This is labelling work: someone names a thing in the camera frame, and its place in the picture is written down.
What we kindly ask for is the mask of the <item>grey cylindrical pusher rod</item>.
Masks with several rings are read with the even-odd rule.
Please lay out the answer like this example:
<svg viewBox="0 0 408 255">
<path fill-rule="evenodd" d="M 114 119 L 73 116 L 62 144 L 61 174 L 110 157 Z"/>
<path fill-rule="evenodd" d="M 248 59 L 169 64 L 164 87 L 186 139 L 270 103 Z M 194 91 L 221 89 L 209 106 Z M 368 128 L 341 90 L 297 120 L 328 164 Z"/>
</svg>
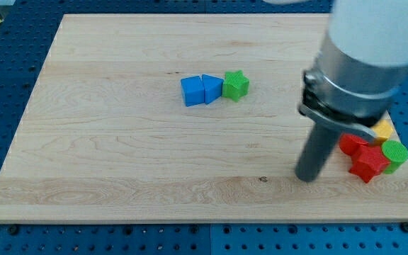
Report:
<svg viewBox="0 0 408 255">
<path fill-rule="evenodd" d="M 313 182 L 317 179 L 340 135 L 339 131 L 314 124 L 295 166 L 295 175 L 301 181 Z"/>
</svg>

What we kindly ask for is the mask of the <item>silver clamp end effector mount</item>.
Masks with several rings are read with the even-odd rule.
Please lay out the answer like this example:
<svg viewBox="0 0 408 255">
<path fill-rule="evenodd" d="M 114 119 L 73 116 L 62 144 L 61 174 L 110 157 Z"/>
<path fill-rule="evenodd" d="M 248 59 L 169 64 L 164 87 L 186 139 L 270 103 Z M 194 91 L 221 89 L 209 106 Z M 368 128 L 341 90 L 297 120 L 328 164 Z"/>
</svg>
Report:
<svg viewBox="0 0 408 255">
<path fill-rule="evenodd" d="M 299 112 L 314 121 L 310 140 L 335 143 L 342 133 L 372 142 L 372 126 L 384 116 L 408 75 L 408 66 L 379 67 L 340 50 L 326 34 L 310 69 Z"/>
</svg>

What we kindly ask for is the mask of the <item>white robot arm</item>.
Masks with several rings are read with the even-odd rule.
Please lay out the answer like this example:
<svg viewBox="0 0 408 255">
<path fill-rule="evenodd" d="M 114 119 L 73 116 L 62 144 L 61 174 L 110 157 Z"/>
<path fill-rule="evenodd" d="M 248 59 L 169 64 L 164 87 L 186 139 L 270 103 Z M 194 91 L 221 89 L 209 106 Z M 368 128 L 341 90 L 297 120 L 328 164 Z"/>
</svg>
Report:
<svg viewBox="0 0 408 255">
<path fill-rule="evenodd" d="M 338 0 L 311 68 L 302 73 L 298 106 L 314 126 L 295 166 L 312 182 L 341 134 L 371 142 L 408 76 L 408 0 Z"/>
</svg>

